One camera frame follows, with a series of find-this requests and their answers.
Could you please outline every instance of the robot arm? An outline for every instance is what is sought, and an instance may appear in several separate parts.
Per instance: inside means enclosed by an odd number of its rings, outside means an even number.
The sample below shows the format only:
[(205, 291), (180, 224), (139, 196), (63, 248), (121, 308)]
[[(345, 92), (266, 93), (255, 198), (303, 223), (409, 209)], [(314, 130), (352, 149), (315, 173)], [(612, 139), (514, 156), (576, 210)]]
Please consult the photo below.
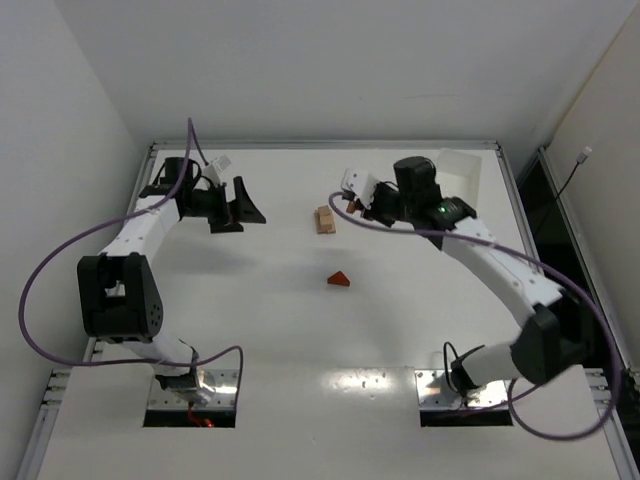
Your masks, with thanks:
[[(164, 177), (143, 189), (136, 211), (149, 209), (166, 195), (183, 161), (177, 157), (165, 160)], [(232, 202), (226, 201), (226, 185), (217, 177), (209, 178), (208, 189), (196, 188), (198, 180), (188, 168), (173, 199), (129, 220), (97, 256), (83, 257), (77, 270), (86, 333), (120, 344), (142, 358), (157, 359), (152, 368), (163, 389), (187, 402), (206, 403), (212, 390), (201, 370), (162, 364), (193, 363), (198, 353), (163, 328), (162, 300), (150, 264), (169, 230), (184, 217), (207, 218), (211, 233), (241, 232), (242, 223), (266, 220), (251, 202), (241, 177), (234, 179), (236, 198)]]
[[(347, 170), (342, 180), (348, 211), (391, 227), (408, 222), (416, 230), (449, 231), (494, 242), (476, 212), (457, 197), (443, 198), (436, 169), (424, 157), (395, 163), (397, 190), (368, 172)], [(476, 347), (451, 365), (451, 379), (461, 395), (495, 380), (524, 377), (542, 385), (591, 349), (588, 319), (557, 283), (519, 259), (455, 238), (429, 237), (439, 250), (465, 265), (504, 303), (520, 326), (513, 342)]]

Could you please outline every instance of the white table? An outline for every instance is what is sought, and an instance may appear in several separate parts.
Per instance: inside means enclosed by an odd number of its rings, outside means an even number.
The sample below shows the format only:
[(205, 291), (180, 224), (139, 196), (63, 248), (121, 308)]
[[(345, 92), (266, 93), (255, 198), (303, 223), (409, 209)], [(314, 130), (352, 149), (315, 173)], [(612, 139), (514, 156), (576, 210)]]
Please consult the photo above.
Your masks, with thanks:
[[(489, 147), (466, 152), (481, 158), (476, 207), (503, 244), (522, 249), (503, 160)], [(154, 172), (182, 153), (159, 149)], [(205, 220), (186, 219), (152, 267), (166, 327), (202, 356), (234, 343), (245, 349), (236, 428), (142, 428), (148, 366), (74, 369), (39, 480), (618, 478), (603, 434), (558, 444), (519, 427), (420, 427), (413, 368), (442, 367), (445, 340), (464, 352), (514, 338), (515, 322), (484, 285), (424, 239), (340, 219), (335, 235), (317, 235), (312, 214), (338, 189), (345, 168), (393, 180), (396, 160), (435, 158), (437, 149), (205, 153), (229, 156), (225, 175), (244, 177), (268, 223), (212, 236)], [(455, 178), (440, 181), (456, 193)], [(327, 286), (337, 270), (351, 287)], [(128, 355), (108, 346), (103, 358)], [(232, 356), (212, 368), (236, 362)], [(348, 380), (359, 367), (379, 367), (388, 382), (363, 389), (359, 379)], [(531, 424), (557, 433), (597, 415), (579, 367), (518, 408)]]

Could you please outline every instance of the red block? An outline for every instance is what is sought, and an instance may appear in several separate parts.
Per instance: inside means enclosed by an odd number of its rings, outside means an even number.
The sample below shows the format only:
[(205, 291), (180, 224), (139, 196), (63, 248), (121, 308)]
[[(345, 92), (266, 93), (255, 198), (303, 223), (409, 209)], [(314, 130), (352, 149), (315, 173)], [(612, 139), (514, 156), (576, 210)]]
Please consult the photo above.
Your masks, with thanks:
[(336, 272), (327, 278), (327, 283), (329, 285), (339, 285), (341, 287), (348, 287), (351, 285), (351, 282), (347, 278), (347, 276), (342, 272)]

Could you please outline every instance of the white wall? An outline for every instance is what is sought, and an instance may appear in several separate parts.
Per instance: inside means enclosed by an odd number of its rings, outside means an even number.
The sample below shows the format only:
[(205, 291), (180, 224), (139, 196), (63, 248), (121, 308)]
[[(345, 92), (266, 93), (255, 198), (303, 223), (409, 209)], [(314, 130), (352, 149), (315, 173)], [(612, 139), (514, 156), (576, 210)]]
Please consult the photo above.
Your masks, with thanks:
[(130, 130), (550, 138), (637, 0), (56, 0)]
[[(51, 0), (2, 2), (0, 118), (0, 478), (11, 479), (52, 368), (20, 336), (23, 283), (63, 240), (124, 212), (142, 154)], [(83, 351), (75, 264), (107, 238), (71, 249), (35, 288), (29, 325), (52, 351)]]
[(640, 364), (640, 7), (629, 17), (549, 148), (556, 183), (593, 154), (564, 193)]

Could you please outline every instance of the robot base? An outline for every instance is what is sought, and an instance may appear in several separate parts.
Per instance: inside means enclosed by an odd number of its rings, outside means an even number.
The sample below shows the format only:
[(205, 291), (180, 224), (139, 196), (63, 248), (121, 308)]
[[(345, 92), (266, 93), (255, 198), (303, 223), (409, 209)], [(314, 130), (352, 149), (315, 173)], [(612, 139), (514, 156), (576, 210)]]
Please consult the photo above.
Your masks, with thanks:
[[(209, 420), (216, 428), (235, 428), (235, 395), (238, 370), (206, 370), (206, 383), (213, 385), (215, 393), (206, 405), (194, 405), (192, 417)], [(198, 427), (189, 418), (189, 405), (171, 391), (162, 390), (154, 378), (149, 389), (144, 427)]]
[(465, 401), (449, 388), (442, 369), (416, 370), (415, 378), (422, 427), (513, 425), (506, 405), (478, 412), (507, 399), (507, 388), (502, 381), (471, 392)]

